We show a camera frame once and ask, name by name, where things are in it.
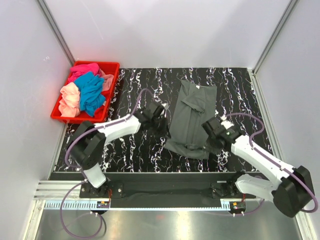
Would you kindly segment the grey t shirt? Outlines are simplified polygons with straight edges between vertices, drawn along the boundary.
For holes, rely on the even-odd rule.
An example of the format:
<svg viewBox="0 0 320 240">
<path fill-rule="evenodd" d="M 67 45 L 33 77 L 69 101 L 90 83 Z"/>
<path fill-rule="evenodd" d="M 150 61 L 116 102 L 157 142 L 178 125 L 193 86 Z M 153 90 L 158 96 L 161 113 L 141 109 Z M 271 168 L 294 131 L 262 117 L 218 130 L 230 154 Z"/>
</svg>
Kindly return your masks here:
<svg viewBox="0 0 320 240">
<path fill-rule="evenodd" d="M 215 116 L 217 87 L 182 80 L 164 148 L 190 159 L 209 158 L 202 124 Z"/>
</svg>

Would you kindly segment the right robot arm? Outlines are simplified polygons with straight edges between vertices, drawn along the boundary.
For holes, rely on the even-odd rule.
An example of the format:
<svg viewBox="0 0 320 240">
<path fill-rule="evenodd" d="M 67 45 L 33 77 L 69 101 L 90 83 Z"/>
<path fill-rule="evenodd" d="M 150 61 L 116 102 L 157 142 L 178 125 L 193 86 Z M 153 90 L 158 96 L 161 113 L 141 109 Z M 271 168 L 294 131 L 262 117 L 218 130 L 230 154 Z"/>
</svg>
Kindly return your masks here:
<svg viewBox="0 0 320 240">
<path fill-rule="evenodd" d="M 305 206 L 314 202 L 310 213 L 318 210 L 310 171 L 304 166 L 293 167 L 270 154 L 253 142 L 253 137 L 244 133 L 226 117 L 211 118 L 202 124 L 207 133 L 208 149 L 228 151 L 248 162 L 265 176 L 256 178 L 238 173 L 227 185 L 228 195 L 239 198 L 249 194 L 272 202 L 285 216 L 293 218 Z"/>
</svg>

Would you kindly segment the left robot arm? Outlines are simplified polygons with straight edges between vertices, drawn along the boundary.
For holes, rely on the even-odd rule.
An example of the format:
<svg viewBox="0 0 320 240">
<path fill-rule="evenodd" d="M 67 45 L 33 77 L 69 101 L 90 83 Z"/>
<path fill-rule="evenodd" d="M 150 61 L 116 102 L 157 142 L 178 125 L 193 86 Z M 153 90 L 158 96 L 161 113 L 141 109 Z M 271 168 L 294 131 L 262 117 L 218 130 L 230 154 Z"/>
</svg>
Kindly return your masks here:
<svg viewBox="0 0 320 240">
<path fill-rule="evenodd" d="M 100 164 L 105 145 L 129 135 L 150 131 L 161 138 L 170 138 L 166 103 L 151 102 L 116 120 L 103 123 L 82 122 L 70 139 L 64 160 L 79 171 L 84 181 L 80 198 L 122 197 L 122 186 L 116 186 L 103 173 Z"/>
</svg>

